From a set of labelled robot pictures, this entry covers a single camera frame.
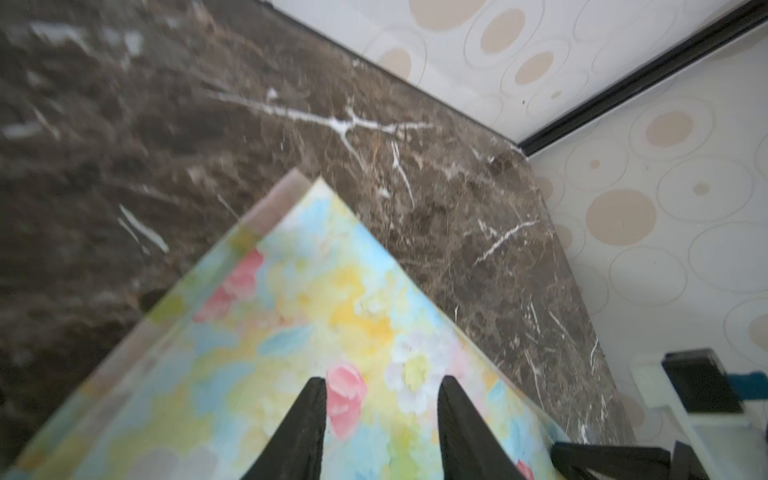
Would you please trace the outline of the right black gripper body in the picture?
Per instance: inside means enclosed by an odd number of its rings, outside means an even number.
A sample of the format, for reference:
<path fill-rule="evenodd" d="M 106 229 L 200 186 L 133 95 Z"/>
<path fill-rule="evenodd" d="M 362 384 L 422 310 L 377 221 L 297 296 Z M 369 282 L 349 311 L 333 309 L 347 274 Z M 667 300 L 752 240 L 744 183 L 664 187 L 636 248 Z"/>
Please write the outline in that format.
<path fill-rule="evenodd" d="M 681 479 L 709 476 L 693 449 L 677 442 L 672 452 L 659 447 L 604 446 L 557 442 L 550 451 L 566 479 Z"/>

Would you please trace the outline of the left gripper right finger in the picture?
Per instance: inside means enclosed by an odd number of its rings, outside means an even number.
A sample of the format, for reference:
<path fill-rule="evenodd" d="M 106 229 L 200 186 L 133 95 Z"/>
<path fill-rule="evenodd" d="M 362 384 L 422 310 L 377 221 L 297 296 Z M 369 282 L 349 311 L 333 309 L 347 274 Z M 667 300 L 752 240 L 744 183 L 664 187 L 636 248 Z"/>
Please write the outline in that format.
<path fill-rule="evenodd" d="M 441 381 L 437 418 L 445 479 L 525 478 L 454 376 Z"/>

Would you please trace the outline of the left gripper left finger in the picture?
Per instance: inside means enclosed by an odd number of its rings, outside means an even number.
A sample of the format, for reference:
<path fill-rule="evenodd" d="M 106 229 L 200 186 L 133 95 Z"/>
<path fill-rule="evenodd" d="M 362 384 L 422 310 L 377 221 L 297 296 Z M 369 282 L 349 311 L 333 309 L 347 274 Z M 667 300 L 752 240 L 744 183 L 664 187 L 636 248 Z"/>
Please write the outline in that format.
<path fill-rule="evenodd" d="M 326 420 L 326 381 L 311 377 L 241 479 L 319 479 Z"/>

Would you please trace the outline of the pastel floral skirt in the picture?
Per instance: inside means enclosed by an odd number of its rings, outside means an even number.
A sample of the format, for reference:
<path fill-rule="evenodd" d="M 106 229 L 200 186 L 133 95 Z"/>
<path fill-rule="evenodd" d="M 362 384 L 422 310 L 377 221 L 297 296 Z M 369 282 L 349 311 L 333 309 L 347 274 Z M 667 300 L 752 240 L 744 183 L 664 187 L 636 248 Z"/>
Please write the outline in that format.
<path fill-rule="evenodd" d="M 554 479 L 565 433 L 322 180 L 284 176 L 144 317 L 11 479 L 238 479 L 320 381 L 324 479 L 439 479 L 453 376 L 513 470 Z"/>

